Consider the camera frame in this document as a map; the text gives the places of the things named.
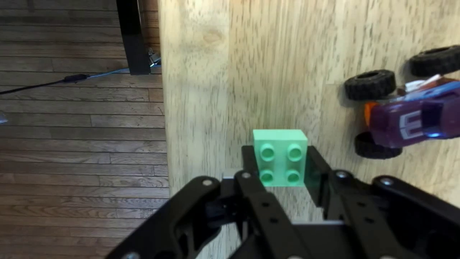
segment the toy car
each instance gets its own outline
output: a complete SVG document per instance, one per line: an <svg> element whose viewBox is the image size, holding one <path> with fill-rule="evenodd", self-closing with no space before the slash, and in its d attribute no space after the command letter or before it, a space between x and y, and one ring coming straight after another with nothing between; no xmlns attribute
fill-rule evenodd
<svg viewBox="0 0 460 259"><path fill-rule="evenodd" d="M354 151L366 158L392 158L402 146L423 139L460 136L460 80L441 74L460 69L460 46L421 51L408 60L413 76L431 76L405 83L390 94L395 74L372 70L349 77L343 86L352 100L365 100L366 130L354 136Z"/></svg>

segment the lego stud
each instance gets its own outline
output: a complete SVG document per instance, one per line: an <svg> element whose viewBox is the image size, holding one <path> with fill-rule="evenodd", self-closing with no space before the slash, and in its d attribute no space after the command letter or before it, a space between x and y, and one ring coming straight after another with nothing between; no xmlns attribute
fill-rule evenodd
<svg viewBox="0 0 460 259"><path fill-rule="evenodd" d="M300 172L297 169L288 169L285 175L290 184L294 184L300 179Z"/></svg>
<svg viewBox="0 0 460 259"><path fill-rule="evenodd" d="M260 171L260 181L261 182L271 182L273 181L273 171L270 171L270 169Z"/></svg>
<svg viewBox="0 0 460 259"><path fill-rule="evenodd" d="M260 158L265 162L274 159L274 146L271 143L262 143L260 146Z"/></svg>
<svg viewBox="0 0 460 259"><path fill-rule="evenodd" d="M293 161L293 162L301 159L301 148L300 148L298 143L290 143L290 145L287 146L287 159L288 159L288 161Z"/></svg>

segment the black tire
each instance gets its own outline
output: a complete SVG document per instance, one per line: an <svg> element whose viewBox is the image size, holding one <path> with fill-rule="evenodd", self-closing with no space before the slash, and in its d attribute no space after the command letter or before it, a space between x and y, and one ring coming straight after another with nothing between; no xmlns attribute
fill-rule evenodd
<svg viewBox="0 0 460 259"><path fill-rule="evenodd" d="M419 51L408 64L413 76L455 71L460 69L460 44Z"/></svg>
<svg viewBox="0 0 460 259"><path fill-rule="evenodd" d="M349 77L343 83L347 99L380 99L396 89L396 80L390 70L370 70Z"/></svg>
<svg viewBox="0 0 460 259"><path fill-rule="evenodd" d="M354 152L365 158L388 159L398 156L402 148L385 148L373 142L370 132L362 132L354 136Z"/></svg>

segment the wooden table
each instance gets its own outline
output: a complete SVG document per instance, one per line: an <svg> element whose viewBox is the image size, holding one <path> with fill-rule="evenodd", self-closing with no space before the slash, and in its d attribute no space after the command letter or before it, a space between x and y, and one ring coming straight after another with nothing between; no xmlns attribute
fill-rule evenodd
<svg viewBox="0 0 460 259"><path fill-rule="evenodd" d="M160 0L159 15L172 191L239 168L254 128L300 128L334 168L366 181L392 174L460 205L460 139L359 158L360 103L342 90L346 77L379 67L400 83L409 56L458 43L460 1ZM298 192L277 195L294 220L310 218Z"/></svg>

